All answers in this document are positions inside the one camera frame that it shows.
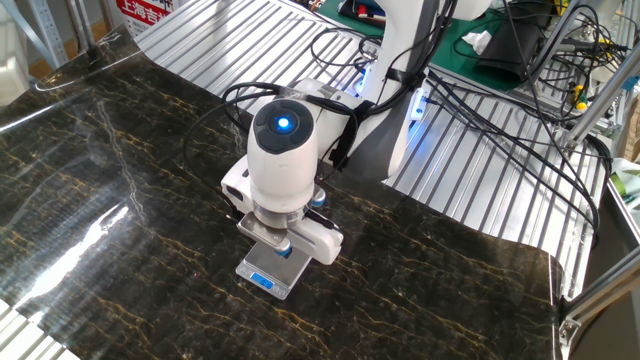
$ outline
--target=red sign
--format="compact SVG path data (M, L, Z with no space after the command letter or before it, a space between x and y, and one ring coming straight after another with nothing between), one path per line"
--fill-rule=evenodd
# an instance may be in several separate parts
M155 25L171 13L144 0L116 0L116 4L124 15L147 25Z

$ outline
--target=green mat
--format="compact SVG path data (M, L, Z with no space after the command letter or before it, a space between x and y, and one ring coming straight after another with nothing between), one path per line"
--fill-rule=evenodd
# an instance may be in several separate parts
M318 12L347 27L358 30L367 35L382 34L383 31L375 26L363 24L359 21L338 14L338 5L341 2L342 0L327 0ZM494 34L501 24L500 20L502 20L502 16L491 11L487 12L487 14L482 18L474 21L454 20L447 31L440 48L438 48L436 55L433 57L432 63L469 80L473 80L496 90L507 91L516 88L520 83L505 81L501 78L496 78L486 74L483 75L481 72L476 71L475 65L478 60L461 56L457 54L453 48L456 41L467 35L470 31L481 33L484 30L488 30L491 34ZM473 57L478 56L473 51L471 45L464 41L460 41L457 45L460 53Z

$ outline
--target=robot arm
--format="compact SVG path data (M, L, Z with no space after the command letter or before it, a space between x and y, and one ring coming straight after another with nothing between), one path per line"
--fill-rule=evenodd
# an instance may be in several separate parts
M456 2L463 4L454 15ZM378 3L387 13L387 27L362 96L356 98L315 80L300 82L291 96L285 94L258 111L249 132L247 156L222 181L223 192L245 214L238 224L240 231L261 243L263 249L271 249L258 258L253 254L254 263L266 264L260 266L278 264L280 272L291 263L303 263L282 260L292 251L325 265L335 260L343 235L330 220L310 210L322 193L314 182L318 159L327 161L325 154L341 149L340 156L334 154L328 160L334 167L346 165L344 172L367 180L391 176L404 156L409 126L405 118L413 90L422 85L421 76L438 45L437 38L452 17L475 18L491 0L442 0L444 9L438 0ZM439 10L441 16L436 19ZM435 40L430 36L434 26ZM355 112L359 112L356 117L352 116ZM306 263L308 260L295 271L303 271ZM277 297L286 296L280 292L281 286L293 286L277 282L273 271L243 264L236 272L248 280L261 285L263 279L272 279L281 284L277 290L265 289ZM260 281L254 279L256 273Z

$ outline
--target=marble pattern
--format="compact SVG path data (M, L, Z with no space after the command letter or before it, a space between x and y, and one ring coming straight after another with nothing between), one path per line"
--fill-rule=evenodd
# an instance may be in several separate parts
M0 113L0 298L82 359L557 355L555 259L341 174L336 263L286 301L240 279L253 243L181 155L219 102L117 29ZM244 153L220 114L194 140L213 184Z

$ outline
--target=yellow connector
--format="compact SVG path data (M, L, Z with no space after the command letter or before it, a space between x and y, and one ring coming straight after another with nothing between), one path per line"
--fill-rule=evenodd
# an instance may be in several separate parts
M573 89L573 103L577 110L585 111L589 106L589 100L587 100L587 94L585 94L582 89L584 89L582 85L578 85Z
M569 0L555 0L555 2L558 14L564 15L564 12L567 10L567 6L569 6Z

